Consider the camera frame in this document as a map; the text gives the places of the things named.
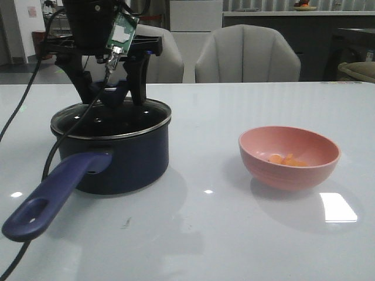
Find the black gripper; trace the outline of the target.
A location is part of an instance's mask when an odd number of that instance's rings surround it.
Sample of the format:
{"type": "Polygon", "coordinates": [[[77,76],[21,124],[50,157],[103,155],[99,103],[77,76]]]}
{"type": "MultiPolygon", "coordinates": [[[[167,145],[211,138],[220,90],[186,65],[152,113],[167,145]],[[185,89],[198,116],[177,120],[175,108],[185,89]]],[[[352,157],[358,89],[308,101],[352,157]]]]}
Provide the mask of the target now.
{"type": "MultiPolygon", "coordinates": [[[[141,13],[135,13],[125,1],[63,1],[63,8],[51,16],[48,26],[52,24],[54,17],[65,13],[71,35],[45,39],[43,53],[56,55],[55,65],[67,74],[82,103],[91,102],[91,74],[83,70],[82,55],[101,56],[113,52],[106,48],[106,43],[117,13],[123,12],[139,18],[148,8],[149,1],[146,1],[146,7],[141,13]]],[[[162,39],[159,36],[135,34],[128,53],[130,52],[148,53],[127,57],[123,64],[133,103],[140,106],[146,100],[149,57],[150,54],[161,55],[162,39]]]]}

